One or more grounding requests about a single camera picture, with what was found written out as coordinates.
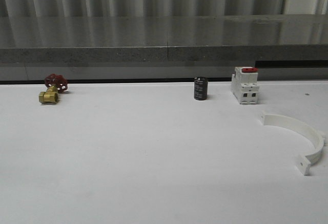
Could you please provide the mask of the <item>white half pipe clamp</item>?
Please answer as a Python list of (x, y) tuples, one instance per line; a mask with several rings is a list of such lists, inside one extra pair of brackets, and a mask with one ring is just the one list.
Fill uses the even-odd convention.
[(264, 126), (276, 126), (294, 131), (312, 143), (313, 149), (311, 151), (299, 154), (296, 157), (296, 167), (301, 174), (308, 176), (311, 166), (321, 159), (325, 140), (324, 135), (310, 125), (289, 116), (263, 112), (261, 122)]

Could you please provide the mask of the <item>black cylindrical capacitor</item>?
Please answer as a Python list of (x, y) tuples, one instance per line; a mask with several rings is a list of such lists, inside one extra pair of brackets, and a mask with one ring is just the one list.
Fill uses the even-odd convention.
[(206, 77), (194, 78), (194, 99), (206, 100), (208, 97), (208, 79)]

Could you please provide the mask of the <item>brass valve red handwheel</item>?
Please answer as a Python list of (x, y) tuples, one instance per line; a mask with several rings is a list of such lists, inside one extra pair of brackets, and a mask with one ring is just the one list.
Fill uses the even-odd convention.
[(68, 89), (68, 81), (59, 74), (50, 74), (44, 79), (47, 90), (38, 95), (41, 104), (56, 104), (59, 101), (59, 94)]

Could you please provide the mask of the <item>grey stone counter ledge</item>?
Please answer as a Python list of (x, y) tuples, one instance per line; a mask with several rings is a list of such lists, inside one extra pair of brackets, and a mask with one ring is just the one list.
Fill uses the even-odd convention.
[(3, 17), (1, 81), (327, 79), (326, 15)]

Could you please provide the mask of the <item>white circuit breaker red switch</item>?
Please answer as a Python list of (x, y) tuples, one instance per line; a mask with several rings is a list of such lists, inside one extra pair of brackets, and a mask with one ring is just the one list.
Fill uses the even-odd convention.
[(255, 67), (235, 67), (231, 79), (231, 91), (241, 105), (258, 103), (258, 69)]

